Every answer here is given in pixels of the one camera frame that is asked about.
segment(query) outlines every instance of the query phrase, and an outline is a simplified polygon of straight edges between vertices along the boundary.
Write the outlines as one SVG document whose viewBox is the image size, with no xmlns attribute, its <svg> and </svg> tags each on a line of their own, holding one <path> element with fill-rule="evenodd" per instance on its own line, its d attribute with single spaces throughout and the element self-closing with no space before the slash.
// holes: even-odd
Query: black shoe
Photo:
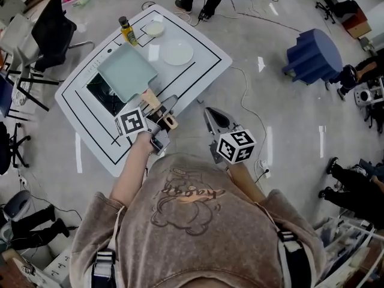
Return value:
<svg viewBox="0 0 384 288">
<path fill-rule="evenodd" d="M 330 159 L 330 161 L 328 162 L 328 165 L 326 167 L 326 173 L 328 175 L 332 174 L 332 168 L 337 163 L 337 161 L 338 161 L 338 158 L 334 157 L 334 158 Z"/>
<path fill-rule="evenodd" d="M 207 14 L 203 8 L 199 14 L 199 20 L 204 20 L 207 22 L 213 15 L 214 14 Z"/>
<path fill-rule="evenodd" d="M 70 231 L 67 229 L 62 219 L 59 218 L 53 225 L 56 226 L 59 233 L 62 233 L 66 237 L 70 236 Z"/>
<path fill-rule="evenodd" d="M 326 187 L 324 190 L 320 191 L 319 192 L 319 198 L 320 199 L 325 198 L 326 193 L 329 192 L 329 191 L 333 191 L 333 189 L 331 187 Z"/>
<path fill-rule="evenodd" d="M 46 208 L 46 211 L 50 213 L 50 220 L 52 222 L 56 221 L 56 216 L 55 216 L 55 207 L 51 204 Z"/>
<path fill-rule="evenodd" d="M 341 89 L 337 89 L 337 94 L 340 96 L 341 100 L 346 101 L 346 96 L 342 93 Z"/>
<path fill-rule="evenodd" d="M 176 5 L 177 8 L 179 8 L 180 10 L 182 10 L 185 14 L 191 14 L 191 13 L 192 13 L 192 8 L 189 9 L 189 10 L 186 9 L 185 7 L 182 6 L 180 0 L 176 0 L 176 1 L 175 1 L 175 5 Z"/>
</svg>

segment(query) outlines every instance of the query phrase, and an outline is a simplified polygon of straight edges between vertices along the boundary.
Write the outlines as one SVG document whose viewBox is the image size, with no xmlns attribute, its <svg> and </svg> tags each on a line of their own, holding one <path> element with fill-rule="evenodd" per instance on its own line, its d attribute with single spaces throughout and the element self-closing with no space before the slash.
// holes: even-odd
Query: black strap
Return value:
<svg viewBox="0 0 384 288">
<path fill-rule="evenodd" d="M 293 288 L 309 288 L 312 284 L 312 273 L 310 263 L 304 247 L 291 253 L 286 249 L 287 264 L 290 274 L 290 281 Z"/>
<path fill-rule="evenodd" d="M 291 287 L 310 288 L 312 285 L 312 271 L 302 242 L 298 240 L 298 237 L 294 233 L 285 229 L 282 225 L 276 225 L 280 229 L 277 235 L 283 243 L 294 241 L 300 246 L 298 250 L 291 252 L 284 245 Z"/>
<path fill-rule="evenodd" d="M 95 267 L 98 263 L 110 265 L 110 277 L 95 274 Z M 96 262 L 92 266 L 91 288 L 116 288 L 115 263 L 116 256 L 114 251 L 106 249 L 97 253 Z"/>
<path fill-rule="evenodd" d="M 112 277 L 101 277 L 94 275 L 95 264 L 92 267 L 91 288 L 116 288 L 115 267 L 112 265 Z"/>
</svg>

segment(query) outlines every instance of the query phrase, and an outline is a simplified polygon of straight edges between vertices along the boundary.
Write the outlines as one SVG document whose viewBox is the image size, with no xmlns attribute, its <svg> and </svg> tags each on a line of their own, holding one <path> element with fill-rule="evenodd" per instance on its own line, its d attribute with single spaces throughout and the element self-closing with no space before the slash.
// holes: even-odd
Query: oil bottle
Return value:
<svg viewBox="0 0 384 288">
<path fill-rule="evenodd" d="M 121 25 L 121 33 L 124 35 L 125 41 L 130 43 L 132 46 L 136 46 L 138 42 L 127 18 L 125 16 L 120 17 L 119 23 Z"/>
</svg>

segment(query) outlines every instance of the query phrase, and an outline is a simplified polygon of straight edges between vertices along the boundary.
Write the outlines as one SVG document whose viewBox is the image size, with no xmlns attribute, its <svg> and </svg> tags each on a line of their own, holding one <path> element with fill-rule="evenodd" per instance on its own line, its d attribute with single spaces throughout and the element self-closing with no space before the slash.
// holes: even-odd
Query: white table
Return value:
<svg viewBox="0 0 384 288">
<path fill-rule="evenodd" d="M 145 33 L 146 24 L 153 20 L 162 21 L 165 25 L 164 34 L 158 38 L 151 38 Z M 150 85 L 151 89 L 160 101 L 172 95 L 179 98 L 173 108 L 175 116 L 232 63 L 232 59 L 203 34 L 159 5 L 151 6 L 129 22 L 139 41 L 135 49 L 158 71 L 157 79 Z M 182 66 L 169 65 L 159 57 L 162 45 L 175 39 L 187 41 L 194 50 L 192 60 Z M 118 28 L 76 67 L 55 95 L 82 140 L 113 176 L 121 173 L 136 136 L 128 140 L 119 137 L 114 117 L 86 86 L 97 74 L 97 66 L 123 42 L 124 38 Z M 140 97 L 136 97 L 124 109 L 139 104 Z"/>
</svg>

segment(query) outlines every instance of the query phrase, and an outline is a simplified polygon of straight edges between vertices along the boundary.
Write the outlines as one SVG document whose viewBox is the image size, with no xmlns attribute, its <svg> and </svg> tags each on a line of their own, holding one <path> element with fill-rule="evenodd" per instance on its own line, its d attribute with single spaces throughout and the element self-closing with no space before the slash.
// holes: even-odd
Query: beige sweatshirt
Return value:
<svg viewBox="0 0 384 288">
<path fill-rule="evenodd" d="M 325 252 L 312 227 L 278 190 L 261 205 L 309 246 L 320 275 Z M 73 288 L 107 246 L 121 206 L 95 195 L 74 239 Z M 158 160 L 122 215 L 117 256 L 126 287 L 204 286 L 202 278 L 210 287 L 283 286 L 272 221 L 215 165 L 181 154 Z"/>
</svg>

